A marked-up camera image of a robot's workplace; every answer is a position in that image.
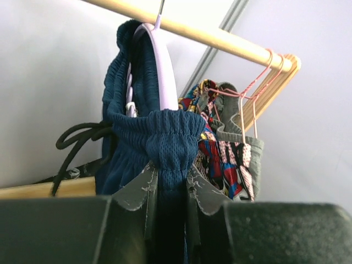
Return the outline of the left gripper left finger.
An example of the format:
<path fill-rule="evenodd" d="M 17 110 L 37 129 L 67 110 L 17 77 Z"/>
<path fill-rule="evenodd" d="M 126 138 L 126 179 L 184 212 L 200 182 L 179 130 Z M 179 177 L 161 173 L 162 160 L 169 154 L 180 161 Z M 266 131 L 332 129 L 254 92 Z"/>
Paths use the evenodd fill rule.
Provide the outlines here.
<path fill-rule="evenodd" d="M 118 205 L 118 220 L 122 230 L 140 229 L 144 239 L 153 239 L 157 194 L 158 169 L 149 162 L 137 177 L 113 195 Z"/>

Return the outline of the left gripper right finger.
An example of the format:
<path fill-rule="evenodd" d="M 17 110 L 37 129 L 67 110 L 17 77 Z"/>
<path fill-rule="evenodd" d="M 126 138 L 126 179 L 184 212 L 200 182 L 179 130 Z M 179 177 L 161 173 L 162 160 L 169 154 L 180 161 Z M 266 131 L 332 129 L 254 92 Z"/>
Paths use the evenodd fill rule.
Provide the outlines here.
<path fill-rule="evenodd" d="M 229 199 L 204 178 L 195 166 L 188 171 L 187 234 L 192 242 L 227 242 L 223 204 Z"/>

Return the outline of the navy blue mesh shorts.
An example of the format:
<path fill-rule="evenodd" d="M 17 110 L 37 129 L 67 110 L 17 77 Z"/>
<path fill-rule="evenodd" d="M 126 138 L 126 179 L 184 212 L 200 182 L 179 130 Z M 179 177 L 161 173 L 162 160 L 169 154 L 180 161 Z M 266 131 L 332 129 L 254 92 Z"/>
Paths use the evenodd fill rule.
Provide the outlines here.
<path fill-rule="evenodd" d="M 186 178 L 205 127 L 199 115 L 161 110 L 156 61 L 147 35 L 133 44 L 139 22 L 117 31 L 119 53 L 104 80 L 102 119 L 118 138 L 112 159 L 95 175 L 96 193 L 112 195 L 152 162 L 158 170 L 156 263 L 186 263 Z"/>

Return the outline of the lavender plastic hanger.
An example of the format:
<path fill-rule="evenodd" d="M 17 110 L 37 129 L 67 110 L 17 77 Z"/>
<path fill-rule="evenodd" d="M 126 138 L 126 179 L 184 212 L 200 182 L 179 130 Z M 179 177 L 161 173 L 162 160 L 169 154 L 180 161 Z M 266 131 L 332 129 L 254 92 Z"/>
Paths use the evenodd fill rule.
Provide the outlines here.
<path fill-rule="evenodd" d="M 178 96 L 174 71 L 168 48 L 160 34 L 163 7 L 164 1 L 161 1 L 154 25 L 143 23 L 137 27 L 133 35 L 132 44 L 136 44 L 143 35 L 149 37 L 156 61 L 160 109 L 176 111 L 178 110 Z"/>

